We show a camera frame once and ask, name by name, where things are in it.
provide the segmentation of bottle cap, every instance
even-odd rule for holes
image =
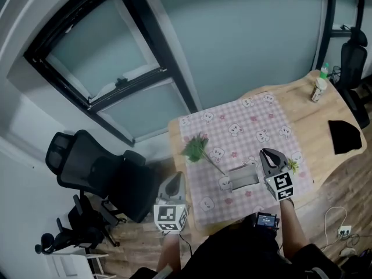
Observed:
[[[321,77],[317,77],[316,78],[316,86],[323,91],[323,90],[327,89],[328,84]]]

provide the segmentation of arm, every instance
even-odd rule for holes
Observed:
[[[280,202],[284,256],[302,270],[313,270],[314,278],[341,278],[342,272],[321,250],[305,237],[291,201]]]
[[[295,208],[291,201],[285,199],[280,202],[282,234],[283,234],[283,251],[284,256],[292,259],[298,250],[310,244],[305,237],[298,221]]]
[[[178,235],[175,234],[165,236],[156,271],[160,272],[167,264],[172,268],[173,273],[178,273],[181,270],[180,241]]]

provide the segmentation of marker cube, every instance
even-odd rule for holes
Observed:
[[[265,178],[267,189],[277,201],[293,196],[293,183],[295,175],[293,170],[288,170],[270,178]]]
[[[186,205],[154,205],[154,221],[161,231],[181,231],[188,216]]]

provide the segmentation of black shirt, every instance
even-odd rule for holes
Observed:
[[[262,227],[229,226],[210,236],[177,278],[342,278],[342,272],[313,244],[292,258],[278,254],[276,232]]]

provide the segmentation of black chair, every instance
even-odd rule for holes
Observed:
[[[121,213],[140,223],[158,194],[159,178],[145,166],[141,155],[133,151],[113,155],[85,130],[75,135],[56,133],[45,162],[57,175],[59,185],[105,199],[100,212],[111,224],[117,223],[115,215]],[[109,211],[105,206],[108,201],[117,210]]]
[[[367,37],[362,31],[355,27],[350,30],[351,38],[342,45],[341,49],[341,75],[339,81],[334,85],[349,106],[360,128],[365,128],[370,123],[367,110],[364,107],[367,100],[359,98],[353,89],[362,84],[361,77],[367,59],[367,51],[364,47],[368,43]]]
[[[104,236],[114,245],[115,243],[105,226],[107,222],[95,210],[93,210],[88,198],[83,196],[81,201],[74,196],[75,207],[68,214],[72,230],[62,226],[60,219],[57,218],[59,234],[54,239],[52,234],[46,233],[41,237],[41,243],[35,245],[37,254],[52,254],[54,251],[64,249],[68,246],[79,246],[82,248],[95,249],[102,243]]]

